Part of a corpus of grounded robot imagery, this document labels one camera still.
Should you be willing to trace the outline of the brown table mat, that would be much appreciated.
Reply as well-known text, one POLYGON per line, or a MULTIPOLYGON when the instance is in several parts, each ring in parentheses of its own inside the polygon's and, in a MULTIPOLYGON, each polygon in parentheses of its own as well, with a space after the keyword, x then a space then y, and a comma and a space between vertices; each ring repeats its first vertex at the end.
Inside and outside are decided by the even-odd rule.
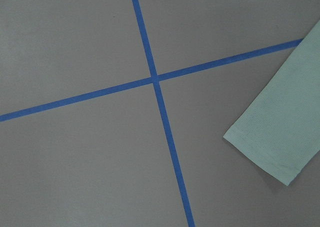
MULTIPOLYGON (((225 132, 320 0, 138 0, 197 227, 317 227, 320 157, 289 186, 225 132)), ((0 0, 3 227, 186 227, 132 0, 0 0)))

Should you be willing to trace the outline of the olive green long-sleeve shirt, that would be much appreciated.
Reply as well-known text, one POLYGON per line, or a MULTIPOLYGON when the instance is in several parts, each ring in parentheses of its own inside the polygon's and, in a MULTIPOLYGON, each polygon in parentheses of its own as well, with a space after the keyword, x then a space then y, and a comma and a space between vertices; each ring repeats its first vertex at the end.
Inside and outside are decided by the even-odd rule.
POLYGON ((316 24, 224 139, 284 185, 320 149, 320 26, 316 24))

